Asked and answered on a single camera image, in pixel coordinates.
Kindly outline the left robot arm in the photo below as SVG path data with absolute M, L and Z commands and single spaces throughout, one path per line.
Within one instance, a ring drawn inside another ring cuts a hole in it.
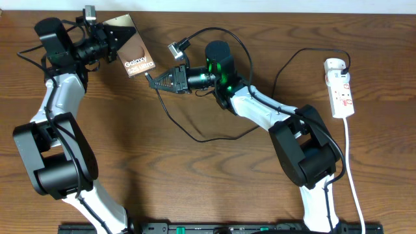
M 72 205 L 97 233 L 140 233 L 127 209 L 99 182 L 97 159 L 76 121 L 88 74 L 102 60 L 114 61 L 136 29 L 88 16 L 46 18 L 34 29 L 45 49 L 38 67 L 46 93 L 30 122 L 12 134 L 34 190 Z

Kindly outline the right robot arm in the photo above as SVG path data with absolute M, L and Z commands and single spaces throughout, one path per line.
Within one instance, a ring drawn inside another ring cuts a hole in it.
M 284 105 L 260 93 L 238 74 L 228 43 L 213 41 L 205 47 L 204 66 L 188 63 L 146 78 L 152 89 L 176 94 L 210 88 L 217 103 L 236 116 L 266 130 L 285 175 L 300 188 L 304 224 L 315 233 L 335 233 L 332 185 L 344 176 L 335 174 L 337 161 L 345 157 L 311 105 Z

